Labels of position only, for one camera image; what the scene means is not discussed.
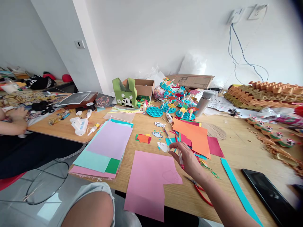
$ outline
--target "panda picture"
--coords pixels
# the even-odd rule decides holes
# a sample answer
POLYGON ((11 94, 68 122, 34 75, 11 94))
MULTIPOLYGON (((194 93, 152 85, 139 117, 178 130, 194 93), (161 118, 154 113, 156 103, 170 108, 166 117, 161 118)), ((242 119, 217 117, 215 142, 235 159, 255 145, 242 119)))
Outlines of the panda picture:
POLYGON ((132 101, 131 101, 130 99, 128 99, 128 98, 124 98, 124 99, 122 100, 122 105, 123 105, 123 106, 126 106, 126 107, 131 107, 131 108, 133 108, 133 106, 132 106, 132 101))

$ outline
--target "orange paper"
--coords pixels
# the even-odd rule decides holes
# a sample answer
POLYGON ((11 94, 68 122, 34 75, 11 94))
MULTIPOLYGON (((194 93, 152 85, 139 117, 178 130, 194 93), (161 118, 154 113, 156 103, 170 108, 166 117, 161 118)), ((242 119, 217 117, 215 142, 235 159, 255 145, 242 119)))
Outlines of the orange paper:
POLYGON ((195 152, 210 159, 211 152, 208 146, 207 129, 185 123, 178 120, 177 118, 173 118, 173 121, 173 130, 182 133, 188 139, 190 139, 192 141, 193 150, 195 152))
POLYGON ((137 139, 140 141, 140 142, 144 142, 144 143, 148 143, 148 136, 146 136, 146 135, 141 135, 141 134, 139 134, 138 135, 138 137, 137 137, 137 139))

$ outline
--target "cardboard box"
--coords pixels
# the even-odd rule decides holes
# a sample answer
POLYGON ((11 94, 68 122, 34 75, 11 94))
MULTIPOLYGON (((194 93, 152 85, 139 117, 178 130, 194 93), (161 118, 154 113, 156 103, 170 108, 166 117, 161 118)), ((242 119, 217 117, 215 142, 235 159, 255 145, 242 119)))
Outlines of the cardboard box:
MULTIPOLYGON (((134 79, 135 82, 135 88, 137 89, 137 96, 152 96, 152 93, 154 91, 155 83, 153 80, 144 80, 144 79, 134 79)), ((127 79, 125 79, 123 82, 123 85, 126 86, 127 79)))
POLYGON ((180 75, 170 75, 166 76, 169 79, 175 79, 174 84, 179 84, 183 87, 192 87, 192 88, 202 88, 208 89, 209 85, 214 78, 214 76, 206 75, 190 75, 190 74, 180 74, 180 75))

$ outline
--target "wall switch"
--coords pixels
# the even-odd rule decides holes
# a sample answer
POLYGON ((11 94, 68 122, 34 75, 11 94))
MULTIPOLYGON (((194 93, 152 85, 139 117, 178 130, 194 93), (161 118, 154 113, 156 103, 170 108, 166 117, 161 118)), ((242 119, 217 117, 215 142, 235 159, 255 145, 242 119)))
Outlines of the wall switch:
POLYGON ((239 22, 242 14, 244 12, 244 9, 245 8, 238 8, 238 9, 233 10, 230 14, 230 17, 229 17, 227 23, 231 24, 231 23, 239 22))
POLYGON ((263 16, 265 16, 266 8, 268 4, 265 5, 255 5, 255 8, 252 10, 252 13, 248 17, 248 20, 257 20, 263 16))
POLYGON ((75 44, 77 48, 85 48, 83 40, 76 40, 75 44))

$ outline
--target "red scissors handle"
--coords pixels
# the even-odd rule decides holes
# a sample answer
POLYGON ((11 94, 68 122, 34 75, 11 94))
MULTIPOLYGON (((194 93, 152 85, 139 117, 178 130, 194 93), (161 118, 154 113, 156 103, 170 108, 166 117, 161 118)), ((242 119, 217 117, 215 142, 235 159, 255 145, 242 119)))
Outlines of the red scissors handle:
POLYGON ((200 196, 201 196, 201 198, 208 204, 208 205, 210 205, 210 206, 212 206, 213 207, 213 205, 202 195, 202 193, 200 192, 200 190, 199 189, 201 189, 202 191, 204 191, 204 189, 203 188, 201 188, 201 187, 198 187, 196 184, 195 184, 195 188, 196 188, 196 190, 198 191, 198 193, 200 194, 200 196))

